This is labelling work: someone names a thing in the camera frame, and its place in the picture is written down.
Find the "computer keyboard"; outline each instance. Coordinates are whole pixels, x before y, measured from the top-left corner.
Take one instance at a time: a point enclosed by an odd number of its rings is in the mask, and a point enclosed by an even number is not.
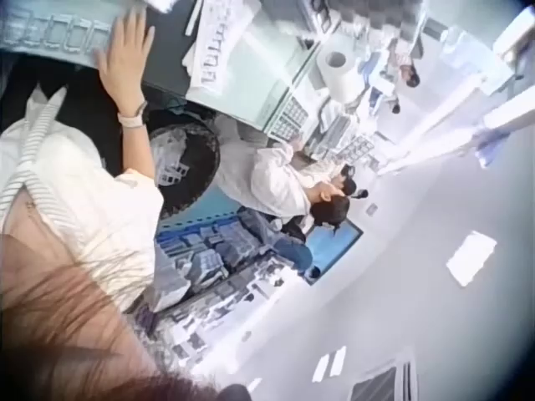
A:
[[[269,136],[289,142],[298,137],[307,119],[307,110],[292,96],[277,121],[273,124],[269,131]]]

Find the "ceiling light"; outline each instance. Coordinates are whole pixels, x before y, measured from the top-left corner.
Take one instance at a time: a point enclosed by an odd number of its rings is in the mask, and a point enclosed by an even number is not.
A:
[[[529,6],[517,15],[492,45],[492,51],[503,55],[514,48],[535,28],[535,8]]]
[[[483,117],[483,124],[488,129],[500,128],[520,119],[534,110],[535,85],[487,113]]]
[[[249,383],[249,385],[247,386],[247,391],[249,393],[252,393],[257,387],[258,385],[262,382],[262,378],[255,378],[253,381],[251,381]]]
[[[488,257],[494,252],[497,242],[489,236],[472,231],[446,263],[450,273],[466,287],[485,265]]]
[[[344,360],[345,360],[346,351],[347,351],[347,347],[343,346],[334,355],[333,366],[331,367],[331,373],[330,373],[331,378],[334,376],[339,376],[342,373],[342,369],[344,368]]]
[[[312,376],[312,383],[319,383],[324,379],[325,372],[327,372],[327,366],[329,365],[329,354],[323,355],[316,365],[314,375]]]

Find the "bright light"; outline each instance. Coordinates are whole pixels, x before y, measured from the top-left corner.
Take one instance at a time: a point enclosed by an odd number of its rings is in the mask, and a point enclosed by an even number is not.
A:
[[[483,117],[483,124],[496,129],[535,110],[535,85],[524,90]]]
[[[334,355],[333,367],[331,368],[330,377],[339,376],[342,373],[342,368],[344,367],[345,353],[347,347],[343,346],[336,352]]]
[[[255,378],[253,381],[251,381],[251,383],[247,386],[249,393],[252,393],[261,382],[262,378]]]
[[[435,125],[451,114],[457,107],[465,102],[482,84],[482,76],[474,74],[467,77],[450,96],[435,110],[429,113],[400,143],[400,155],[409,152],[417,142]]]
[[[492,45],[492,51],[503,55],[535,28],[535,8],[529,6],[517,15]]]
[[[477,231],[472,231],[446,263],[453,277],[466,287],[494,252],[496,241]]]
[[[380,169],[377,174],[384,175],[386,173],[390,173],[391,171],[402,169],[408,165],[415,165],[417,163],[421,163],[422,161],[451,153],[452,151],[458,150],[463,145],[466,145],[468,142],[470,142],[476,132],[476,127],[457,129],[451,134],[442,135],[435,140],[430,140],[414,149],[403,159],[389,163]]]
[[[329,365],[329,354],[323,355],[319,359],[314,375],[312,376],[312,383],[319,383],[324,379],[327,365]]]

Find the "woman's hand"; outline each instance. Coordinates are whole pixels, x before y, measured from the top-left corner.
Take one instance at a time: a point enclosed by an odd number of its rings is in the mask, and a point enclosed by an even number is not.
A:
[[[154,40],[154,27],[145,35],[146,10],[131,10],[115,21],[108,53],[97,51],[100,80],[121,115],[135,117],[145,101],[141,79]]]

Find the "blue mat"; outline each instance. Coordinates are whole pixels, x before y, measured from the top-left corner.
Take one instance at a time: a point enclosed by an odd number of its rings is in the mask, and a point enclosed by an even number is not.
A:
[[[226,196],[216,184],[211,184],[190,207],[160,222],[158,233],[185,229],[189,226],[234,216],[241,205]]]

